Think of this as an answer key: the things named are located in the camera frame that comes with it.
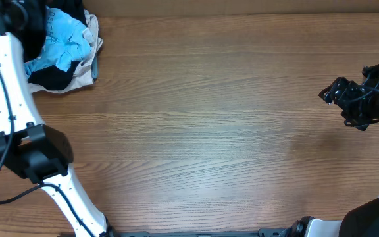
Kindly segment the black t-shirt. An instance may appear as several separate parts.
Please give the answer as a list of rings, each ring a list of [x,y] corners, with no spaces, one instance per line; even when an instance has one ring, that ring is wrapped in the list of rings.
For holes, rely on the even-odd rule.
[[[20,33],[24,62],[39,56],[46,39],[46,0],[24,0],[20,5],[26,10],[27,24]]]

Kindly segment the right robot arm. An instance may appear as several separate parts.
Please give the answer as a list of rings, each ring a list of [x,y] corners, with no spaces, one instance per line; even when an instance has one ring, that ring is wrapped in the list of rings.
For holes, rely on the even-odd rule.
[[[319,97],[339,107],[346,127],[364,132],[379,124],[379,64],[364,66],[360,82],[338,77]],[[379,189],[373,199],[349,210],[340,220],[306,216],[280,236],[379,236]]]

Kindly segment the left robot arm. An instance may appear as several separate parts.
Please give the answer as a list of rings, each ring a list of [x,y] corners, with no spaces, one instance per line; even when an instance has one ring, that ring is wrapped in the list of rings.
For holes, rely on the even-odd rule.
[[[45,125],[27,85],[24,62],[41,53],[46,20],[44,1],[0,0],[0,172],[7,167],[34,184],[0,200],[0,205],[42,189],[63,212],[75,236],[115,236],[78,180],[68,138]]]

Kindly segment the beige garment in pile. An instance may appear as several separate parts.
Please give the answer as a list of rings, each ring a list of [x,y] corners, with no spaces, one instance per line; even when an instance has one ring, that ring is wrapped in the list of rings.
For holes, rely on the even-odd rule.
[[[28,83],[31,92],[47,91],[49,93],[62,94],[69,91],[77,90],[82,87],[94,84],[98,77],[97,54],[101,49],[103,40],[99,37],[99,21],[94,14],[84,10],[86,23],[91,33],[93,34],[93,43],[91,44],[90,56],[79,64],[74,73],[72,83],[65,90],[49,91],[41,86]]]

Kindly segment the black garment in pile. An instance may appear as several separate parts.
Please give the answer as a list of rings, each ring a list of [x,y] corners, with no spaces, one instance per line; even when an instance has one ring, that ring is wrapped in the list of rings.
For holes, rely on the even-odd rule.
[[[84,4],[81,0],[46,1],[46,8],[47,7],[58,8],[88,27],[85,18]],[[28,77],[28,83],[41,86],[49,91],[65,90],[72,83],[74,73],[82,62],[83,61],[74,61],[67,72],[63,72],[55,66],[33,72],[32,75]]]

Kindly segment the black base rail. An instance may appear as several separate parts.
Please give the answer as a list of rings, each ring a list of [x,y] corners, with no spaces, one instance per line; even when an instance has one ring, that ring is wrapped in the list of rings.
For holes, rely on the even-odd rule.
[[[257,231],[234,231],[234,232],[174,232],[174,233],[149,233],[143,232],[120,232],[117,237],[278,237],[281,233],[287,236],[291,228],[261,228]]]

